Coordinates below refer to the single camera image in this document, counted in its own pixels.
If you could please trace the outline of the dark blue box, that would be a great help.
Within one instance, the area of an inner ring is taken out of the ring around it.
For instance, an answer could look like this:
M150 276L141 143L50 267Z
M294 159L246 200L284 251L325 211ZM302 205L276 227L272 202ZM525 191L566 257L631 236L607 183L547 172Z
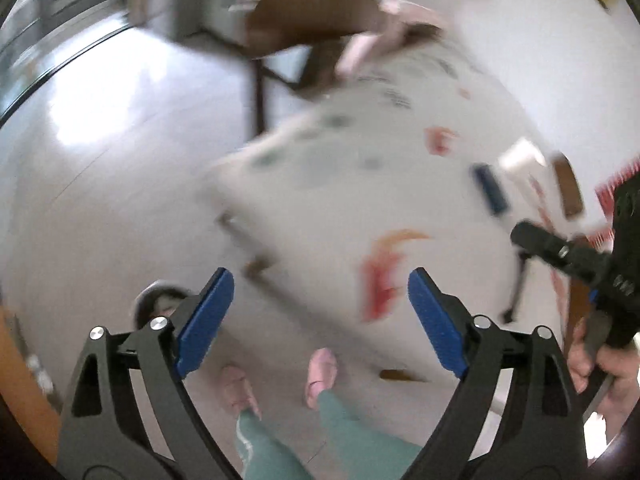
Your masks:
M476 164L472 167L472 175L491 214L494 217L505 214L510 206L491 166Z

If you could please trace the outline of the round metal trash bin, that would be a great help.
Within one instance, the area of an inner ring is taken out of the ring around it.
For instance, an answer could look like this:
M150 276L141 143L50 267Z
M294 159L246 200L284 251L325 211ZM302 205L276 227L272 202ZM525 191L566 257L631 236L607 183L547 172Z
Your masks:
M140 292L134 300L132 327L141 330L152 318L171 316L186 298L193 296L190 289L166 281L156 281Z

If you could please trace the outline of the orange wooden cabinet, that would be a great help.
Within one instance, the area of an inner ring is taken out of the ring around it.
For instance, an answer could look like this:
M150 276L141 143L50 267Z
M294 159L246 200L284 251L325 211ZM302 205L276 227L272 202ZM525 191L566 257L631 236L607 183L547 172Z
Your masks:
M61 417L42 393L9 329L1 308L1 396L32 445L52 466L58 459Z

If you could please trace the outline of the brown wooden chair back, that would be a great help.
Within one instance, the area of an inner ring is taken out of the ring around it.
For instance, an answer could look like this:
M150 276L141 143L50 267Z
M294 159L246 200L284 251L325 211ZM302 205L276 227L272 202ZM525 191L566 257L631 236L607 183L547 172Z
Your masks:
M558 182L564 217L567 220L576 219L584 212L585 206L572 165L562 153L554 154L551 162Z

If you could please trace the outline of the left pink slipper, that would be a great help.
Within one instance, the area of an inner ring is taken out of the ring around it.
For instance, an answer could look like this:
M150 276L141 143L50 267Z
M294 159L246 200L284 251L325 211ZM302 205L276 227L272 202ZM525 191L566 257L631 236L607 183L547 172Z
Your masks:
M220 371L218 385L224 405L235 417L239 417L244 412L249 412L258 419L262 418L252 385L241 367L236 365L225 366Z

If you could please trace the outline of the pink slipper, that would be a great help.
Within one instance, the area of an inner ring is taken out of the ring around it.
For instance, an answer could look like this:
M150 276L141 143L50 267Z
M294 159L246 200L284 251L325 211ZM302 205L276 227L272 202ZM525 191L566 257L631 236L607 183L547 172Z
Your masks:
M308 408L318 411L319 394L334 387L337 378L337 359L329 348L316 350L308 364L305 401Z
M236 365L225 366L220 371L218 385L224 405L235 417L239 417L244 412L249 412L258 419L262 418L252 385L241 367Z

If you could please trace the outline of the left green trouser leg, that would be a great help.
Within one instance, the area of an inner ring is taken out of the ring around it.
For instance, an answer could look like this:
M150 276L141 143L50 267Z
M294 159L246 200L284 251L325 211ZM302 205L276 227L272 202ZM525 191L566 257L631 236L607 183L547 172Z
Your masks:
M311 479L294 453L273 437L252 410L242 411L235 423L236 450L245 480Z

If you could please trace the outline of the green trouser leg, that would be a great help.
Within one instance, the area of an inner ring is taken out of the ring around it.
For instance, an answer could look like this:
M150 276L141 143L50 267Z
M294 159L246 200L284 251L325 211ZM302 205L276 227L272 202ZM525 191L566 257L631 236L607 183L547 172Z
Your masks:
M422 448L367 426L330 389L318 395L321 425L349 479L400 479Z
M236 450L245 480L311 479L294 453L273 437L252 410L242 411L235 423Z

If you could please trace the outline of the right green trouser leg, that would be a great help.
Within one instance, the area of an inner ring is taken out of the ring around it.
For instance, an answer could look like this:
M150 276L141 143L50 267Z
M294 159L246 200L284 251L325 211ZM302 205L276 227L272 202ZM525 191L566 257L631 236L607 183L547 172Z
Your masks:
M330 389L318 395L321 425L349 479L400 479L422 448L367 426Z

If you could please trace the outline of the white paper cup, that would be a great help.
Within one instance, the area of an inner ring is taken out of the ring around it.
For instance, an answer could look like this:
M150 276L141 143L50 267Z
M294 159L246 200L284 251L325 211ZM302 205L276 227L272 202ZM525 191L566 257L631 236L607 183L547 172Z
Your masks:
M515 171L527 165L547 166L546 158L538 146L527 138L519 138L498 158L504 171Z

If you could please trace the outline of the right pink slipper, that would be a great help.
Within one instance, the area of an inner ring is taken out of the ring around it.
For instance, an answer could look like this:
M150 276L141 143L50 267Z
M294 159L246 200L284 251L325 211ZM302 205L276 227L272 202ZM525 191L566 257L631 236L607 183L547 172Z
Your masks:
M337 378L337 359L329 348L316 350L308 364L305 401L308 408L318 411L319 394L334 387Z

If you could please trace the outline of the white patterned tablecloth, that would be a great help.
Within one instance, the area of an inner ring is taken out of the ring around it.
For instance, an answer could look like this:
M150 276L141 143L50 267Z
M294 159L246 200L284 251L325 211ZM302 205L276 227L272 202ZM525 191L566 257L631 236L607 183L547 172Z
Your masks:
M519 138L547 166L504 171ZM472 167L494 170L509 210L489 211ZM473 313L510 306L522 220L573 237L548 145L518 101L456 44L384 58L213 166L216 194L309 310L383 368L448 380L408 299L427 270Z

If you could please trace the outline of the pink cloth on chair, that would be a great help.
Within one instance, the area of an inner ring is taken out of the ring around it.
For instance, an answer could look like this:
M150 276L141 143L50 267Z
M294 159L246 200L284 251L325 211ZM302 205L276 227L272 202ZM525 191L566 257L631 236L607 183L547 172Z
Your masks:
M349 80L378 58L436 39L448 28L442 14L406 0L381 0L380 10L386 17L382 32L362 32L347 41L335 64L337 80Z

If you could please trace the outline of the dark wooden chair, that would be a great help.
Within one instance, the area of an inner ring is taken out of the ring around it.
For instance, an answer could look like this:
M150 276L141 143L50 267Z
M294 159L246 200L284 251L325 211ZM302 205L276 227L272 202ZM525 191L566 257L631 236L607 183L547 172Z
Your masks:
M268 130L264 59L297 47L382 32L381 0L247 0L239 8L243 49L252 63L253 132Z

